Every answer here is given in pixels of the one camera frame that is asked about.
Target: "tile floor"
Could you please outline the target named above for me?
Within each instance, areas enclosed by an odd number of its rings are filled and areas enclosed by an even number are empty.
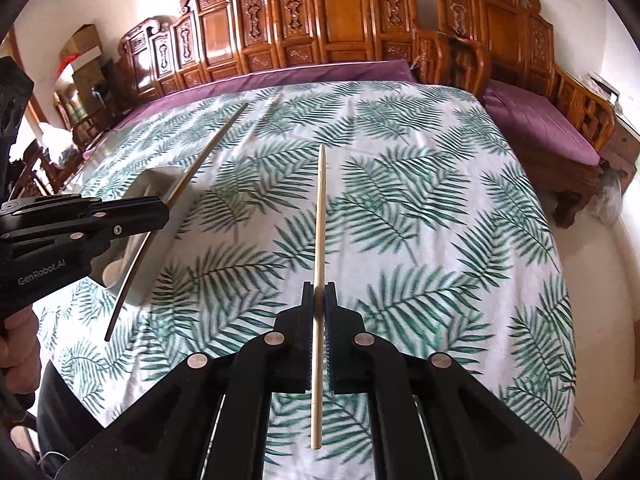
[[[554,237],[571,297],[576,406],[584,419],[565,456],[583,480],[593,480],[640,412],[634,305],[612,229],[580,213],[570,229],[554,229]]]

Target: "wooden chopstick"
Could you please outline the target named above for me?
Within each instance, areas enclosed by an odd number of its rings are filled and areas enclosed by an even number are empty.
[[[326,222],[326,153],[318,152],[314,326],[311,341],[311,449],[322,447],[322,368],[324,364],[324,225]]]
[[[238,111],[231,116],[231,118],[226,122],[224,126],[222,126],[222,128],[218,130],[218,132],[213,136],[213,138],[209,141],[209,143],[200,152],[200,155],[198,156],[198,158],[187,170],[187,173],[184,174],[184,176],[182,177],[178,185],[172,191],[171,195],[169,195],[169,198],[166,201],[166,205],[169,208],[169,211],[171,211],[172,206],[175,205],[178,198],[180,198],[180,195],[182,194],[182,192],[189,185],[191,179],[193,179],[197,171],[200,169],[200,166],[202,166],[202,164],[207,159],[209,154],[220,143],[220,140],[222,140],[222,137],[225,136],[225,134],[229,131],[229,128],[231,128],[231,126],[233,126],[233,124],[238,120],[238,117],[242,114],[242,112],[244,112],[247,106],[248,106],[248,103],[244,103],[240,108],[238,108]],[[142,244],[140,245],[140,248],[136,253],[136,256],[133,258],[133,261],[131,262],[131,266],[127,271],[127,275],[124,279],[124,282],[122,282],[122,288],[120,289],[118,293],[118,297],[116,298],[116,303],[113,306],[113,313],[111,314],[111,319],[109,321],[109,326],[107,327],[107,332],[104,335],[104,340],[107,342],[110,341],[111,339],[111,335],[113,334],[113,329],[116,326],[118,316],[120,315],[120,311],[122,310],[122,305],[124,304],[124,300],[127,297],[127,294],[129,293],[129,289],[133,284],[133,280],[135,279],[138,271],[140,270],[140,266],[142,265],[142,261],[144,260],[145,255],[149,250],[149,247],[151,247],[151,243],[156,238],[157,232],[158,231],[151,231],[146,234],[145,239],[142,240]]]

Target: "leaf print bed sheet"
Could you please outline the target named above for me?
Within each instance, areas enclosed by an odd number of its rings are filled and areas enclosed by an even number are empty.
[[[318,146],[327,146],[326,277],[338,302],[400,351],[445,351],[557,449],[575,393],[571,310],[551,231],[522,167],[478,101],[395,82],[284,86],[162,112],[115,132],[84,196],[123,195],[145,168],[187,168],[240,104],[203,166],[198,199],[147,304],[85,279],[36,304],[40,339],[104,425],[185,356],[236,352],[313,279]],[[271,401],[265,478],[373,479],[364,396]]]

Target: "purple cushion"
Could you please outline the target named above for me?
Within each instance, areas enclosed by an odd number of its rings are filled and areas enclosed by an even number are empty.
[[[188,105],[222,94],[235,94],[271,86],[328,83],[332,81],[404,81],[415,83],[415,78],[411,70],[409,70],[408,63],[401,59],[292,66],[290,68],[266,70],[264,72],[221,79],[167,95],[139,106],[121,120],[115,129],[137,123],[142,119],[171,108]]]
[[[484,106],[506,134],[526,137],[548,152],[588,166],[600,162],[589,141],[540,95],[492,79],[484,94]]]

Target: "silver screw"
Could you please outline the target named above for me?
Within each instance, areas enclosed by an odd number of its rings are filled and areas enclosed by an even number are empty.
[[[431,356],[431,364],[436,368],[449,368],[451,366],[451,357],[443,353],[434,354]]]
[[[369,332],[360,332],[359,334],[356,334],[356,337],[354,337],[353,340],[356,342],[356,345],[371,346],[376,338],[374,338]]]
[[[202,368],[209,362],[209,358],[204,354],[193,354],[187,359],[189,368]]]
[[[264,335],[264,342],[272,346],[281,345],[284,343],[284,334],[280,332],[269,332]]]

